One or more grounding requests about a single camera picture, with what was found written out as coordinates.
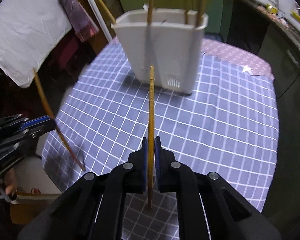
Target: checkered tablecloth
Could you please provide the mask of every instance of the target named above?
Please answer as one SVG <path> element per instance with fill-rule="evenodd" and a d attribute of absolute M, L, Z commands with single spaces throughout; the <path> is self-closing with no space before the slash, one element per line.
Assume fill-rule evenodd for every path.
<path fill-rule="evenodd" d="M 147 137 L 148 86 L 135 79 L 120 44 L 109 44 L 80 76 L 57 122 L 87 171 L 108 173 Z M 202 55 L 191 95 L 156 88 L 155 133 L 162 146 L 193 171 L 218 172 L 259 211 L 276 164 L 279 122 L 274 88 L 266 76 Z M 42 161 L 61 191 L 83 172 L 56 132 Z M 175 194 L 127 195 L 123 239 L 178 239 Z"/>

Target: table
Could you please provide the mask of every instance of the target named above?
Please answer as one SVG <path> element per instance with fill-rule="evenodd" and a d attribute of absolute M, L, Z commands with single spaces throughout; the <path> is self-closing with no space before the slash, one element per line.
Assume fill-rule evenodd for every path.
<path fill-rule="evenodd" d="M 267 76 L 202 54 L 191 95 L 155 89 L 155 135 L 193 171 L 218 172 L 259 211 L 271 184 L 279 136 L 274 87 Z M 87 172 L 104 174 L 127 161 L 147 136 L 148 85 L 135 79 L 120 44 L 109 44 L 80 76 L 57 122 Z M 83 172 L 51 132 L 44 169 L 61 191 Z M 127 194 L 123 239 L 178 239 L 174 193 Z"/>

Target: hand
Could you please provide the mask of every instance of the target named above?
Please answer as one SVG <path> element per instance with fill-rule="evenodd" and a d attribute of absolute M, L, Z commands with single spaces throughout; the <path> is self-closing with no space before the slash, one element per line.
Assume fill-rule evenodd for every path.
<path fill-rule="evenodd" d="M 3 178 L 4 185 L 6 186 L 5 192 L 7 195 L 11 194 L 12 196 L 16 193 L 17 190 L 17 176 L 14 168 L 11 168 Z"/>

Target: silver rivet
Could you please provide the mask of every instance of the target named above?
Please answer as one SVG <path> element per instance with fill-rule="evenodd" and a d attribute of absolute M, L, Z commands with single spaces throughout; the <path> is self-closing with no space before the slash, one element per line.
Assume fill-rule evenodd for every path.
<path fill-rule="evenodd" d="M 171 166 L 172 168 L 177 169 L 177 168 L 180 168 L 180 167 L 181 167 L 181 163 L 180 163 L 180 162 L 172 162 L 172 163 L 170 164 L 170 166 Z"/>
<path fill-rule="evenodd" d="M 94 179 L 94 174 L 92 172 L 88 172 L 84 175 L 85 180 L 92 180 Z"/>
<path fill-rule="evenodd" d="M 132 163 L 125 163 L 123 165 L 123 168 L 126 169 L 126 170 L 130 170 L 133 168 L 133 164 Z"/>
<path fill-rule="evenodd" d="M 16 144 L 13 146 L 13 148 L 14 148 L 14 149 L 17 149 L 17 148 L 19 147 L 19 145 L 20 145 L 20 143 L 16 143 Z"/>
<path fill-rule="evenodd" d="M 213 179 L 213 180 L 216 180 L 216 179 L 219 179 L 219 175 L 216 172 L 210 172 L 209 173 L 209 178 Z"/>

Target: wooden stick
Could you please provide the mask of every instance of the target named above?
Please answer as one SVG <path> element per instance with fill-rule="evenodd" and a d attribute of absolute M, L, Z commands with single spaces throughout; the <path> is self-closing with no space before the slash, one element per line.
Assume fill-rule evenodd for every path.
<path fill-rule="evenodd" d="M 97 2 L 101 5 L 101 7 L 104 9 L 104 11 L 106 12 L 106 14 L 108 15 L 110 21 L 112 24 L 115 24 L 115 18 L 113 17 L 112 13 L 109 11 L 108 7 L 105 5 L 105 3 L 103 2 L 103 0 L 97 0 Z"/>
<path fill-rule="evenodd" d="M 38 89 L 38 93 L 39 93 L 39 96 L 41 98 L 41 102 L 42 102 L 42 105 L 43 105 L 43 108 L 44 110 L 46 111 L 46 113 L 50 116 L 51 119 L 55 119 L 55 116 L 53 114 L 53 111 L 48 103 L 48 100 L 46 98 L 46 95 L 44 94 L 44 91 L 43 91 L 43 88 L 41 86 L 41 82 L 40 82 L 40 79 L 39 79 L 39 76 L 38 76 L 38 73 L 35 72 L 34 70 L 34 82 L 37 86 L 37 89 Z M 80 168 L 83 170 L 83 171 L 86 171 L 85 167 L 82 165 L 81 162 L 79 162 L 79 160 L 77 159 L 77 157 L 75 156 L 74 152 L 71 150 L 70 148 L 70 145 L 68 144 L 68 142 L 66 141 L 65 137 L 63 136 L 60 128 L 58 127 L 58 125 L 56 124 L 56 130 L 57 130 L 57 133 L 58 135 L 60 136 L 61 138 L 61 141 L 64 143 L 64 145 L 66 146 L 67 150 L 70 152 L 70 155 L 71 157 L 74 159 L 74 161 L 80 166 Z"/>
<path fill-rule="evenodd" d="M 185 0 L 185 24 L 188 24 L 189 0 Z"/>
<path fill-rule="evenodd" d="M 147 15 L 147 23 L 148 24 L 151 24 L 151 22 L 152 22 L 153 7 L 154 7 L 154 0 L 149 0 L 148 15 Z"/>
<path fill-rule="evenodd" d="M 202 15 L 204 14 L 204 11 L 206 9 L 207 0 L 199 0 L 199 9 L 197 13 L 197 19 L 195 27 L 199 27 L 202 24 Z"/>
<path fill-rule="evenodd" d="M 154 67 L 150 66 L 149 126 L 148 126 L 148 209 L 152 208 L 154 161 Z"/>

